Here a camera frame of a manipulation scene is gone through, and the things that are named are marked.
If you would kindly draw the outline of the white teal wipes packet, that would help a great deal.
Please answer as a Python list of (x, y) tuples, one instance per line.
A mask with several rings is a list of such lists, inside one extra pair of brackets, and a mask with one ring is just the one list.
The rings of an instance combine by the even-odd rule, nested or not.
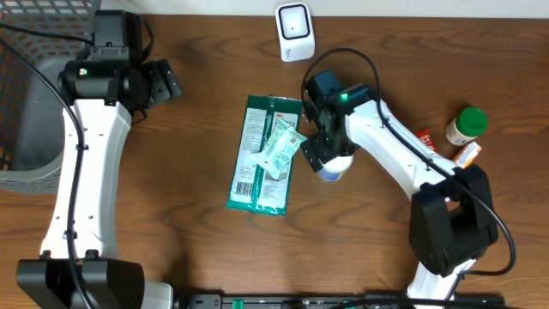
[(262, 151), (251, 154), (249, 161), (263, 168), (273, 180), (278, 180), (305, 140), (306, 137), (292, 125), (277, 118)]

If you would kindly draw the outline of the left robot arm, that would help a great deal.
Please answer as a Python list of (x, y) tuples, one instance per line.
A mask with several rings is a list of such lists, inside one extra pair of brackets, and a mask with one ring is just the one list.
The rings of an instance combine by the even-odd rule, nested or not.
[(57, 201), (39, 257), (16, 271), (19, 288), (42, 308), (184, 307), (172, 285), (118, 258), (118, 173), (133, 115), (182, 93), (169, 63), (149, 59), (142, 39), (151, 33), (135, 13), (97, 11), (92, 40), (50, 84), (64, 123)]

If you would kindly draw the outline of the red coffee stick sachet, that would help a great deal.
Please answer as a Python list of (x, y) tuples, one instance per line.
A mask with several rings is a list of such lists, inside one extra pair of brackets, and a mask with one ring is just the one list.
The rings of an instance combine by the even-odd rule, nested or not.
[(427, 146), (430, 150), (434, 151), (434, 152), (437, 152), (437, 148), (434, 144), (434, 142), (432, 141), (432, 137), (431, 137), (431, 134), (428, 130), (422, 130), (420, 132), (417, 132), (416, 133), (416, 137), (418, 137), (418, 139), (425, 145)]

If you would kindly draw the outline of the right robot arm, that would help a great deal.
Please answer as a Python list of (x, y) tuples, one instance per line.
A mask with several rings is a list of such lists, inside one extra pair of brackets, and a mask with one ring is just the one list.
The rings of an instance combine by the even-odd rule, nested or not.
[(314, 172), (337, 180), (355, 150), (369, 153), (411, 201), (409, 241), (419, 266), (407, 296), (452, 300), (459, 277), (498, 240), (486, 173), (428, 148), (364, 83), (344, 88), (324, 70), (303, 86), (305, 116), (318, 132), (301, 148)]

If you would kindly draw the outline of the green white glove package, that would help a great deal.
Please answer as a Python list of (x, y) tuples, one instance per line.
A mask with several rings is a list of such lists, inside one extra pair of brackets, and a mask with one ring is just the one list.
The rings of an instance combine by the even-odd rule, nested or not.
[(300, 113), (301, 102), (298, 100), (272, 96), (248, 97), (238, 155), (226, 202), (229, 209), (263, 215), (287, 213), (295, 152), (287, 153), (287, 163), (277, 179), (252, 161), (250, 156), (266, 148), (266, 142), (278, 119), (296, 130), (299, 127)]

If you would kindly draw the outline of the blue white yogurt cup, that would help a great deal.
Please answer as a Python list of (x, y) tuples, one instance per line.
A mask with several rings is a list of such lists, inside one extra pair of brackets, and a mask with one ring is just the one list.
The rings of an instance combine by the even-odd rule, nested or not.
[(322, 168), (317, 175), (326, 181), (339, 180), (353, 164), (353, 156), (338, 156), (327, 163), (322, 163)]

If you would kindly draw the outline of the green lid jar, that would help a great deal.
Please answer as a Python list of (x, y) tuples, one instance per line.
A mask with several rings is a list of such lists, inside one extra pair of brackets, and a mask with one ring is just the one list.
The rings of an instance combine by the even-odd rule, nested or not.
[(456, 146), (465, 146), (488, 129), (487, 115), (477, 107), (463, 109), (446, 126), (447, 140)]

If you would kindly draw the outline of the small orange box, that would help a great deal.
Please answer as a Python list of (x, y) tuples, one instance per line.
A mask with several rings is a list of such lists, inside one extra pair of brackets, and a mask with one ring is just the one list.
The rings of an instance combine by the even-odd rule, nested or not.
[(467, 168), (470, 166), (476, 157), (479, 155), (482, 147), (472, 141), (468, 143), (453, 159), (453, 162), (460, 168)]

